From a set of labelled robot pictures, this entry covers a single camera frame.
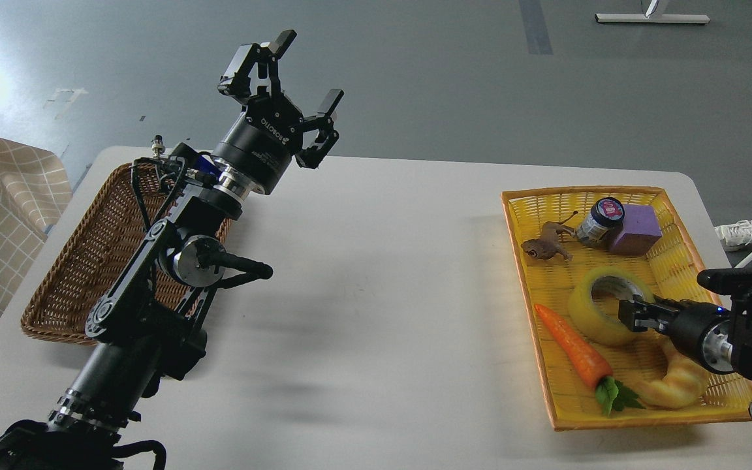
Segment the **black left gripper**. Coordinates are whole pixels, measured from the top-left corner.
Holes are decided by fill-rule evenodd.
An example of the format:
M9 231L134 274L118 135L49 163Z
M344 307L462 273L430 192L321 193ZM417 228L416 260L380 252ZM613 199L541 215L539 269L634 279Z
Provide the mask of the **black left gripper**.
M264 195L277 187L304 142L293 128L302 134L317 132L313 142L294 155L301 168L317 169L339 139L334 113L344 96L342 89L329 89L316 115L305 118L281 89L278 61L295 38L296 31L289 29L271 42L241 45L217 86L242 109L212 157L218 166L229 165L249 178Z

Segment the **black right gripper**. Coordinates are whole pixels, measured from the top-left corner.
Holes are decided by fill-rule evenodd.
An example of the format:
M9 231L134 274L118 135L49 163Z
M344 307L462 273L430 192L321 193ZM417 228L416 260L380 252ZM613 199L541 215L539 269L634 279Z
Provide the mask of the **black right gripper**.
M734 372L725 307L694 300L633 295L620 300L618 319L632 333L653 330L668 337L678 352L717 375Z

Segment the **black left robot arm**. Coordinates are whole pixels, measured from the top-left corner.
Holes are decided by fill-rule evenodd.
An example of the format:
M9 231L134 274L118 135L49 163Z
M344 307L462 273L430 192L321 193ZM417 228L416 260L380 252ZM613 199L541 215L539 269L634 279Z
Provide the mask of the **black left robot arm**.
M135 405L163 377L182 380L206 354L207 312L217 291L269 279L263 262L228 253L215 233L241 217L251 193L269 195L292 161L316 169L338 141L331 89L305 116L281 88L279 62L296 38L284 30L243 44L221 75L218 92L241 112L214 151L177 145L169 155L131 166L144 237L86 318L97 346L44 422L19 420L0 436L0 469L121 469L126 458L166 451L156 440L120 445L120 431L140 420Z

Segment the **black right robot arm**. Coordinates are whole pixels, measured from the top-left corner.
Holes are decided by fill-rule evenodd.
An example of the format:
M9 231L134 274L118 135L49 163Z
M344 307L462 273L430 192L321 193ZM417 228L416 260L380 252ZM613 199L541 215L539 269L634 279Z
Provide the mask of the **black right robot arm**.
M681 354L714 374L738 373L752 381L752 268L703 270L697 282L728 296L730 309L693 300L635 295L619 304L619 321L628 330L656 331ZM752 419L752 402L749 405Z

